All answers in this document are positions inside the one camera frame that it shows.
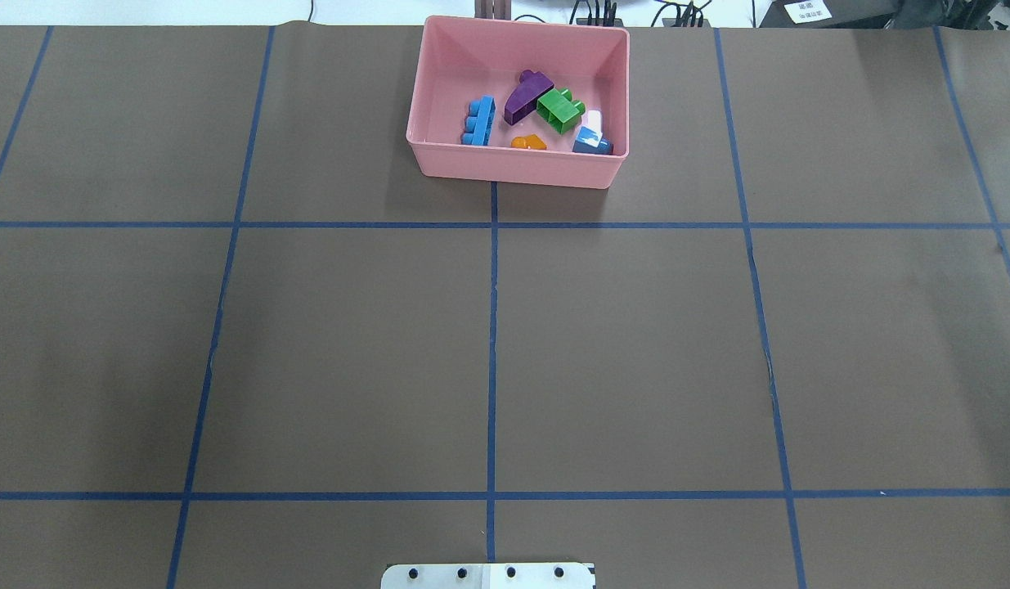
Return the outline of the orange sloped block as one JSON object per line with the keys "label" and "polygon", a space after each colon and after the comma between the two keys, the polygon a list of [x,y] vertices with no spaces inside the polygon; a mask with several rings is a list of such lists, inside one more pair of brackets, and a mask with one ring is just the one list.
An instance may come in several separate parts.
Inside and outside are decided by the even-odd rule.
{"label": "orange sloped block", "polygon": [[536,151],[544,151],[547,149],[545,141],[538,137],[537,134],[528,134],[524,135],[524,137],[513,137],[511,142],[509,142],[509,146],[514,149]]}

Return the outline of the long blue block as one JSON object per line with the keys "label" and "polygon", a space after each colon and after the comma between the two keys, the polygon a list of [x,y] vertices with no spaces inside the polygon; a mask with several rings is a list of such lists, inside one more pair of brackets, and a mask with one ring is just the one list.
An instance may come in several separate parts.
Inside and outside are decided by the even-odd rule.
{"label": "long blue block", "polygon": [[468,104],[460,142],[465,146],[488,146],[495,118],[493,96],[481,96]]}

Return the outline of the small blue block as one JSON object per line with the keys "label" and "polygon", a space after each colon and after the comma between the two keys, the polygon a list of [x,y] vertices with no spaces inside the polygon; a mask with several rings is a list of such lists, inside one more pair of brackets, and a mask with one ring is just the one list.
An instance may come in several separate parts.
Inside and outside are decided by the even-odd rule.
{"label": "small blue block", "polygon": [[612,155],[613,143],[604,134],[603,115],[599,110],[588,110],[573,138],[572,152],[587,155]]}

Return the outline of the green block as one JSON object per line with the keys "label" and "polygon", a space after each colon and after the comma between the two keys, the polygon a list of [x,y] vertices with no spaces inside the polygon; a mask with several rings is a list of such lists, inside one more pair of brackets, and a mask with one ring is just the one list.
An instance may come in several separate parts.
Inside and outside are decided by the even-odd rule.
{"label": "green block", "polygon": [[537,113],[560,135],[572,130],[586,114],[586,104],[573,97],[569,88],[553,88],[536,101]]}

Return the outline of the purple sloped block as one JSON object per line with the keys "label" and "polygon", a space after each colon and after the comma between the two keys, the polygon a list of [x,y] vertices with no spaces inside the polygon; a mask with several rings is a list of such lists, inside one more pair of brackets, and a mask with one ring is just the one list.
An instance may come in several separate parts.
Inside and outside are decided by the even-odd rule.
{"label": "purple sloped block", "polygon": [[541,71],[520,72],[515,89],[505,101],[502,119],[506,124],[516,124],[536,110],[539,98],[554,89],[554,82]]}

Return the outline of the pink plastic box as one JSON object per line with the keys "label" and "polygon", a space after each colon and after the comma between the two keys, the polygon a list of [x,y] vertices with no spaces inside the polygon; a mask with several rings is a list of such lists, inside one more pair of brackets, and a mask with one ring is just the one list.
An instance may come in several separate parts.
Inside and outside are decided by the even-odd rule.
{"label": "pink plastic box", "polygon": [[[577,130],[560,135],[537,113],[502,119],[523,70],[541,71],[603,115],[612,155],[572,152]],[[460,142],[468,104],[493,96],[488,146]],[[544,151],[509,146],[537,134]],[[424,22],[405,137],[430,178],[607,189],[631,153],[631,34],[625,29],[531,21],[429,16]]]}

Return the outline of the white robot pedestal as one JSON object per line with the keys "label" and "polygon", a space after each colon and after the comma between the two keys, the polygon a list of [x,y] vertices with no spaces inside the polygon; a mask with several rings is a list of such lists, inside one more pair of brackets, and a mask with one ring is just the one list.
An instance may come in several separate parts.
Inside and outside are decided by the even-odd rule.
{"label": "white robot pedestal", "polygon": [[399,564],[381,588],[595,588],[595,566],[580,562]]}

